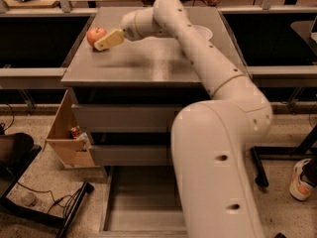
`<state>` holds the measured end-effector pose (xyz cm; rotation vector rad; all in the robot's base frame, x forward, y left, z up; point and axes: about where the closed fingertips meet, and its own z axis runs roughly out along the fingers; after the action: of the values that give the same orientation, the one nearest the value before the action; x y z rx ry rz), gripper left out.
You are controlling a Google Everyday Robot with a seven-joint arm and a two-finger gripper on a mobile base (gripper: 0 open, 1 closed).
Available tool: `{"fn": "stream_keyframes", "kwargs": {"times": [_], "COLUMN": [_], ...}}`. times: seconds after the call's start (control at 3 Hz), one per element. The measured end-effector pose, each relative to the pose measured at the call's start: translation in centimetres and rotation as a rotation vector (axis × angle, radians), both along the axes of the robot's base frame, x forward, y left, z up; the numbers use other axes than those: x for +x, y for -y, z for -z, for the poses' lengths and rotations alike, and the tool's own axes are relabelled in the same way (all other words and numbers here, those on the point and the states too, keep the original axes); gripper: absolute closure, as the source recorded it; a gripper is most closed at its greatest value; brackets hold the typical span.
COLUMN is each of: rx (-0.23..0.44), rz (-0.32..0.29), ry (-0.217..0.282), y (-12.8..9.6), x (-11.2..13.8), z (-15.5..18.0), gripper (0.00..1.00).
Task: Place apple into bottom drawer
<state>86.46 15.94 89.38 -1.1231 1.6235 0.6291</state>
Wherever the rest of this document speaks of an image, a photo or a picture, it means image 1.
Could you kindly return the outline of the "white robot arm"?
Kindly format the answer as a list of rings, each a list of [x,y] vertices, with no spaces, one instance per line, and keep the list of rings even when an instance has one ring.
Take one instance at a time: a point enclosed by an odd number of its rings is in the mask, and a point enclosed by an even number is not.
[[[269,131],[272,109],[250,78],[199,33],[179,0],[127,14],[94,47],[165,36],[178,41],[210,97],[183,108],[171,129],[188,237],[264,238],[244,155]]]

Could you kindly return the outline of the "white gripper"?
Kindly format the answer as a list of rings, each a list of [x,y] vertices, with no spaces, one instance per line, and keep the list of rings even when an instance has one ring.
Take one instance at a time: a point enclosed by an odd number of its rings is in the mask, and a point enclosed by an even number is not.
[[[115,46],[121,45],[125,38],[130,41],[138,41],[142,38],[139,34],[136,26],[136,12],[131,12],[122,17],[120,22],[120,29],[114,29],[110,33],[101,37],[94,43],[94,48],[101,52],[113,48]]]

